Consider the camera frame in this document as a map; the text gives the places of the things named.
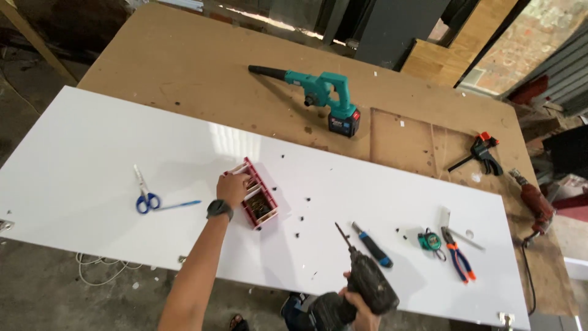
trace white cable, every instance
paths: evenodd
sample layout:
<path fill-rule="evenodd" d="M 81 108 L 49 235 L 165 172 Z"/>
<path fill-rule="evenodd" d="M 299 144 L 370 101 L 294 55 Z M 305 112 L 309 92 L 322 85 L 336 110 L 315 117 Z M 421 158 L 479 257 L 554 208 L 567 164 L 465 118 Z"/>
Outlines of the white cable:
<path fill-rule="evenodd" d="M 129 262 L 127 261 L 120 261 L 120 260 L 115 260 L 114 262 L 106 262 L 105 261 L 105 257 L 99 256 L 96 260 L 94 261 L 90 261 L 90 262 L 82 262 L 83 260 L 83 253 L 76 253 L 75 255 L 75 260 L 78 263 L 78 274 L 79 274 L 79 278 L 86 284 L 90 285 L 90 286 L 100 286 L 100 285 L 104 285 L 109 283 L 110 281 L 112 281 L 114 278 L 116 278 L 118 275 L 120 275 L 125 269 L 129 268 L 131 270 L 136 270 L 139 269 L 141 266 L 143 266 L 142 264 L 140 264 L 137 267 L 129 267 Z M 109 280 L 100 283 L 100 284 L 93 284 L 90 283 L 89 281 L 87 281 L 83 275 L 82 275 L 82 266 L 88 266 L 90 264 L 98 264 L 98 263 L 102 263 L 102 264 L 106 264 L 108 266 L 112 265 L 112 264 L 117 264 L 117 263 L 122 263 L 122 269 L 120 269 L 114 276 L 112 276 Z"/>

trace red power tool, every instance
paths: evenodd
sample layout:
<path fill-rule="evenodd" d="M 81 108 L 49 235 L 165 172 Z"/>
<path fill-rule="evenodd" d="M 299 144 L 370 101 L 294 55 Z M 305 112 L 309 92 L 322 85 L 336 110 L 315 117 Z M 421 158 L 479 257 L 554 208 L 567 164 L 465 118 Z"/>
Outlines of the red power tool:
<path fill-rule="evenodd" d="M 518 170 L 512 169 L 509 171 L 509 174 L 514 177 L 517 183 L 521 186 L 520 197 L 535 215 L 535 223 L 531 227 L 534 232 L 523 240 L 524 246 L 528 247 L 533 243 L 533 239 L 544 235 L 549 230 L 549 227 L 553 222 L 553 216 L 556 214 L 556 210 L 545 196 L 543 196 L 541 191 L 534 185 L 530 184 L 526 178 L 521 176 Z"/>

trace teal blower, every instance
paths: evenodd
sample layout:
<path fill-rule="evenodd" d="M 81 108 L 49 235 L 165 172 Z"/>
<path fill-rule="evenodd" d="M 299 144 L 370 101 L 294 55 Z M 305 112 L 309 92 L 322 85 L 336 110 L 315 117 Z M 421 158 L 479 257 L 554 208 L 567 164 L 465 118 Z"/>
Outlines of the teal blower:
<path fill-rule="evenodd" d="M 329 106 L 329 131 L 353 137 L 359 129 L 361 113 L 358 108 L 350 103 L 349 86 L 346 76 L 323 72 L 320 76 L 313 76 L 292 70 L 274 69 L 250 65 L 249 72 L 272 77 L 288 84 L 304 88 L 305 106 Z M 329 94 L 331 86 L 339 94 L 339 100 L 333 100 Z"/>

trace blue scissors handle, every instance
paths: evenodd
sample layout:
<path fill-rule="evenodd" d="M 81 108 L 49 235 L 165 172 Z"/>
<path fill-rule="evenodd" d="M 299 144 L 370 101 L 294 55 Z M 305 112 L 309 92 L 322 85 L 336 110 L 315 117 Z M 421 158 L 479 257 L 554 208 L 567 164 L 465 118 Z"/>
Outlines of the blue scissors handle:
<path fill-rule="evenodd" d="M 150 209 L 157 209 L 160 205 L 161 199 L 156 194 L 147 193 L 147 198 L 139 196 L 135 207 L 139 213 L 146 214 Z"/>

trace scissors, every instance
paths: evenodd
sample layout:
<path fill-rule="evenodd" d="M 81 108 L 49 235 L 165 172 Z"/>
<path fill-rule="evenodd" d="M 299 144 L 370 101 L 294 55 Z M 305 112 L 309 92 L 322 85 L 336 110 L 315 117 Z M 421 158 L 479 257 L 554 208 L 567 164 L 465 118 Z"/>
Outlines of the scissors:
<path fill-rule="evenodd" d="M 143 175 L 136 164 L 135 174 L 139 179 L 139 188 L 141 189 L 141 195 L 135 204 L 137 211 L 141 214 L 146 214 L 150 209 L 156 210 L 161 205 L 161 199 L 156 194 L 149 192 L 147 184 L 145 184 L 145 180 L 143 179 Z"/>
<path fill-rule="evenodd" d="M 451 259 L 453 260 L 453 266 L 455 267 L 455 270 L 457 270 L 463 283 L 467 284 L 469 280 L 476 280 L 476 275 L 472 271 L 470 263 L 467 261 L 462 251 L 457 248 L 457 243 L 453 240 L 451 233 L 449 233 L 449 228 L 442 226 L 441 233 L 443 234 L 443 239 L 447 242 L 447 248 L 449 249 L 449 254 L 451 254 Z M 460 262 L 462 262 L 465 271 L 462 269 Z"/>

